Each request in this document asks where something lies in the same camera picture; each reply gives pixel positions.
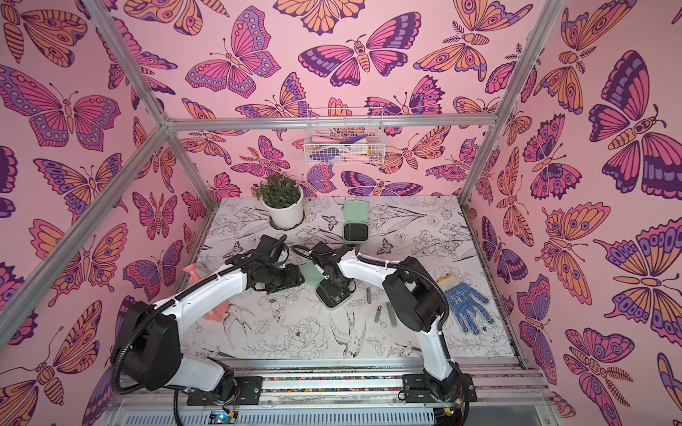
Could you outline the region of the green case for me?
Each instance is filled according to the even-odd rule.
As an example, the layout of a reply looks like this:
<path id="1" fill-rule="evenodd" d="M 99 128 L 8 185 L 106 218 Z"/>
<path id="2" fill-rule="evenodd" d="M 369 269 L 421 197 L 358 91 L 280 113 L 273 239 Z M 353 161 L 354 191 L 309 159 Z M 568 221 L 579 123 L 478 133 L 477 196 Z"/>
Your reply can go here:
<path id="1" fill-rule="evenodd" d="M 346 201 L 343 206 L 345 224 L 343 238 L 347 243 L 364 243 L 369 239 L 369 203 Z"/>
<path id="2" fill-rule="evenodd" d="M 353 280 L 337 276 L 335 273 L 324 275 L 320 266 L 307 262 L 300 267 L 305 283 L 312 289 L 314 295 L 323 306 L 333 311 L 340 307 L 355 292 Z"/>

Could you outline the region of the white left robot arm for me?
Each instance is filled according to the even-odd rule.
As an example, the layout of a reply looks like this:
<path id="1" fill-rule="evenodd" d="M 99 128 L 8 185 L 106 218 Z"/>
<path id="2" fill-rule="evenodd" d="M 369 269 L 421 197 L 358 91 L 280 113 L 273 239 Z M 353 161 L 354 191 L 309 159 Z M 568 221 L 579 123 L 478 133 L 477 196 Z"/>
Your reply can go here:
<path id="1" fill-rule="evenodd" d="M 181 337 L 219 305 L 246 290 L 297 287 L 304 281 L 295 264 L 280 257 L 286 238 L 263 235 L 255 250 L 231 257 L 216 273 L 155 304 L 138 302 L 125 314 L 111 351 L 110 387 L 117 395 L 139 390 L 198 390 L 218 402 L 236 393 L 227 364 L 186 355 Z"/>

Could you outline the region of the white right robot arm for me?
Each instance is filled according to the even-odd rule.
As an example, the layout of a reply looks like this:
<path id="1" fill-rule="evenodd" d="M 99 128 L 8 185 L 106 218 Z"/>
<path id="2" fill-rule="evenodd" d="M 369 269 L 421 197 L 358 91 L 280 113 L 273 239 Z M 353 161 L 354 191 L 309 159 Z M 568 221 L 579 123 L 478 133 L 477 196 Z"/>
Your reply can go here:
<path id="1" fill-rule="evenodd" d="M 393 262 L 367 257 L 357 246 L 330 248 L 322 242 L 291 249 L 307 260 L 301 273 L 330 310 L 353 296 L 357 282 L 383 289 L 397 319 L 417 335 L 426 390 L 442 402 L 465 405 L 477 400 L 472 376 L 452 359 L 444 337 L 450 314 L 445 293 L 415 257 Z"/>

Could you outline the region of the green nail clipper long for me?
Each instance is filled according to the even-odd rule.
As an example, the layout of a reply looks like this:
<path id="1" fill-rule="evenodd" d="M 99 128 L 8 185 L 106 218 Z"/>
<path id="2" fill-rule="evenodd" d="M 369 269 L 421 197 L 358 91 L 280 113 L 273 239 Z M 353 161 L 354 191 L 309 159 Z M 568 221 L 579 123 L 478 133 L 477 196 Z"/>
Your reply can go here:
<path id="1" fill-rule="evenodd" d="M 386 303 L 386 309 L 389 315 L 389 320 L 393 328 L 397 327 L 397 315 L 395 313 L 394 307 L 390 302 Z"/>

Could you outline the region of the pink plastic toy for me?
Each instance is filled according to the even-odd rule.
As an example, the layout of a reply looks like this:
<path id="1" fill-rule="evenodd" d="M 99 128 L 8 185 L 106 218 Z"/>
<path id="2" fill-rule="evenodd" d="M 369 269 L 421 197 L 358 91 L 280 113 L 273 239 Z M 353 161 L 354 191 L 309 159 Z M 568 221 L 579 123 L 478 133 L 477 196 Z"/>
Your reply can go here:
<path id="1" fill-rule="evenodd" d="M 190 264 L 183 268 L 185 273 L 188 273 L 191 277 L 192 284 L 195 285 L 202 280 L 202 277 L 197 273 L 196 264 Z M 228 300 L 220 303 L 207 314 L 204 315 L 204 319 L 208 321 L 223 321 L 225 315 L 227 314 L 230 307 L 230 302 Z"/>

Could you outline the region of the potted green plant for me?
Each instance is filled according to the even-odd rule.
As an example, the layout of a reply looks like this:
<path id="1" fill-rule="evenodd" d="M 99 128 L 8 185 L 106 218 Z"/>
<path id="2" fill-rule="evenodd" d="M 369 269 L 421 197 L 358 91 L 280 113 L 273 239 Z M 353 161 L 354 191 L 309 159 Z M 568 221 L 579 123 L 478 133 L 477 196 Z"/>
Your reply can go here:
<path id="1" fill-rule="evenodd" d="M 304 193 L 291 177 L 275 173 L 254 184 L 252 190 L 267 209 L 274 228 L 289 231 L 303 223 Z"/>

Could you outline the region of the blue knit glove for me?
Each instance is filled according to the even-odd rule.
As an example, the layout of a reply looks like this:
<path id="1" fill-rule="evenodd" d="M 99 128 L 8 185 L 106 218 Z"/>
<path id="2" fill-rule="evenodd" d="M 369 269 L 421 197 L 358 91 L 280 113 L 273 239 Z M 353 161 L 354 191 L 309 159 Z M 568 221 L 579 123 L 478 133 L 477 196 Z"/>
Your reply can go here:
<path id="1" fill-rule="evenodd" d="M 438 278 L 437 283 L 444 290 L 448 302 L 446 327 L 451 333 L 457 329 L 464 335 L 480 335 L 495 323 L 487 309 L 489 298 L 472 284 L 454 273 L 446 273 Z"/>

